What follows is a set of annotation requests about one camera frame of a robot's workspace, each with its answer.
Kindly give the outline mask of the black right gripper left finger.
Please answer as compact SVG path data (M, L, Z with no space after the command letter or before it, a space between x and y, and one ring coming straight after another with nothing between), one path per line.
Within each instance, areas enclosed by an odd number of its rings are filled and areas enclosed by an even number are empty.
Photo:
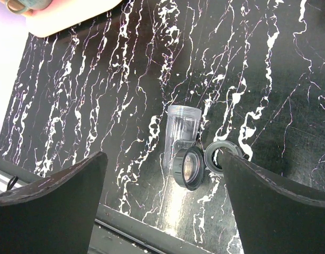
M108 158L76 164L0 194L0 253L87 253Z

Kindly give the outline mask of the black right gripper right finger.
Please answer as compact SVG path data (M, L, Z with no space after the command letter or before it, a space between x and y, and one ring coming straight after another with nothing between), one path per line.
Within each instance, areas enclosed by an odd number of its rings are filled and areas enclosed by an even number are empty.
M244 253L325 253L325 192L230 151L220 166Z

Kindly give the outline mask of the grey threaded adapter fitting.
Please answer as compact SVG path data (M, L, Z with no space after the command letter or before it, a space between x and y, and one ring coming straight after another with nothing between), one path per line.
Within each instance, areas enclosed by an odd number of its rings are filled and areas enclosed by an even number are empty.
M228 140L219 140L212 142L204 150L204 163L206 169L213 172L217 175L223 175L223 169L219 164L219 151L225 148L226 150L231 151L233 154L242 157L241 149L233 142Z

